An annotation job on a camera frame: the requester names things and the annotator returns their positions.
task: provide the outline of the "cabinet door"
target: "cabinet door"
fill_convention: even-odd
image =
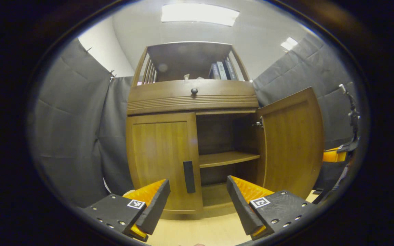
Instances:
[[[126,133],[135,188],[169,179],[171,193],[165,210],[202,210],[195,113],[128,117]]]
[[[313,89],[258,109],[257,120],[260,117],[258,184],[306,199],[319,175],[324,150],[322,113]]]

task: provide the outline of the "floor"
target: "floor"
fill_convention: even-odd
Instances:
[[[313,190],[306,199],[314,201]],[[228,246],[250,240],[237,213],[197,220],[160,219],[147,243],[153,246]]]

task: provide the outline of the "wooden shelf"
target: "wooden shelf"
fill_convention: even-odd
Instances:
[[[229,165],[258,159],[258,154],[249,154],[239,151],[229,151],[217,154],[199,155],[200,168]]]
[[[203,209],[211,210],[233,206],[226,183],[205,185],[201,187]]]

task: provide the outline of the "ceiling light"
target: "ceiling light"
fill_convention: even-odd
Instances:
[[[202,4],[175,3],[162,6],[162,22],[211,22],[233,26],[239,11]]]
[[[297,45],[297,41],[291,37],[287,38],[285,42],[280,44],[280,46],[284,47],[286,50],[291,50],[296,45]]]

